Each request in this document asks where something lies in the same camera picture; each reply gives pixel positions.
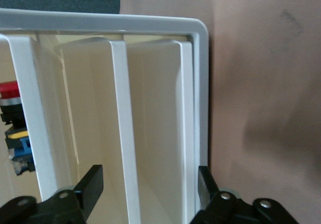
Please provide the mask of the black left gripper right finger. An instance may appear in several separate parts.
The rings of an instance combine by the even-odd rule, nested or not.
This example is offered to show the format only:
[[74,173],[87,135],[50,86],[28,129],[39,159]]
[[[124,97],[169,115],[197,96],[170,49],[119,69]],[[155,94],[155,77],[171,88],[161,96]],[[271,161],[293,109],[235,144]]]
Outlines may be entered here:
[[221,191],[208,166],[198,168],[198,194],[201,210],[193,223],[297,223],[276,200],[255,199],[247,204],[230,191]]

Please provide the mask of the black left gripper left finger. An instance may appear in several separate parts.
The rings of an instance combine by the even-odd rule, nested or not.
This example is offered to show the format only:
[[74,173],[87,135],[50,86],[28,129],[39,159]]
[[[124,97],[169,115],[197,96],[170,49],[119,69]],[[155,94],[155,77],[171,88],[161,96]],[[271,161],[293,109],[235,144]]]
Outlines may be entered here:
[[87,223],[104,188],[103,167],[93,165],[78,184],[37,203],[19,196],[1,207],[1,223]]

